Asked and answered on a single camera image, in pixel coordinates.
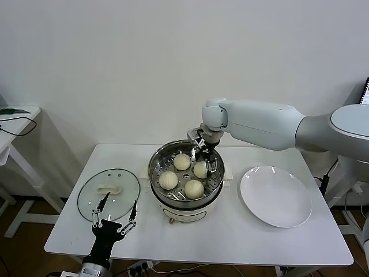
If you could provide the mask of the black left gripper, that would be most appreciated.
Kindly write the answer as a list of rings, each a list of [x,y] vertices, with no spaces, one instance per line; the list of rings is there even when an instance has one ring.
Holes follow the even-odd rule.
[[[91,212],[92,232],[95,235],[95,241],[90,252],[91,256],[110,257],[114,244],[123,239],[122,234],[129,233],[137,224],[137,200],[133,204],[129,221],[126,225],[122,226],[120,223],[101,219],[101,213],[110,194],[108,192]]]

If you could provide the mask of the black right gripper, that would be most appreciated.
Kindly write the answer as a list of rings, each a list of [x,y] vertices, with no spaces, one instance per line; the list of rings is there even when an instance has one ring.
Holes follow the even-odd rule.
[[[216,144],[204,142],[202,147],[193,148],[193,161],[198,162],[201,159],[206,161],[208,177],[217,171],[217,160],[214,155],[215,147]]]

